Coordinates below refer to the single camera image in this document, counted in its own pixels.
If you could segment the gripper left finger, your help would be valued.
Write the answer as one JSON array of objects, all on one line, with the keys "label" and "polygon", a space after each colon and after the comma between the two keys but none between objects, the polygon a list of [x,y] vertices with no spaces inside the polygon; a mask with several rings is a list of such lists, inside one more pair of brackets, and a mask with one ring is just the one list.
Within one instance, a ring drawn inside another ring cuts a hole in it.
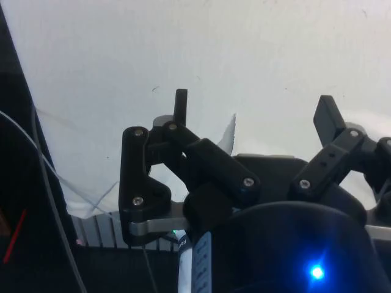
[{"label": "gripper left finger", "polygon": [[[152,129],[135,126],[123,132],[119,215],[123,240],[130,246],[173,230],[199,236],[260,197],[254,172],[186,127],[187,97],[187,90],[178,89],[173,114],[157,117]],[[166,166],[185,184],[183,202],[173,201],[170,188],[150,176],[154,165]]]}]

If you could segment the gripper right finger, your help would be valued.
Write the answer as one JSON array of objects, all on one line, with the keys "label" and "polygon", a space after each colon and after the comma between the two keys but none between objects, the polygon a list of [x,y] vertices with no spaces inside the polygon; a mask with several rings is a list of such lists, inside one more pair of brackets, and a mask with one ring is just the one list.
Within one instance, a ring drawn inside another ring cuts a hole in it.
[{"label": "gripper right finger", "polygon": [[359,128],[349,127],[328,95],[320,96],[313,124],[323,148],[292,181],[292,196],[317,200],[351,171],[363,174],[376,195],[390,188],[390,137],[375,142]]}]

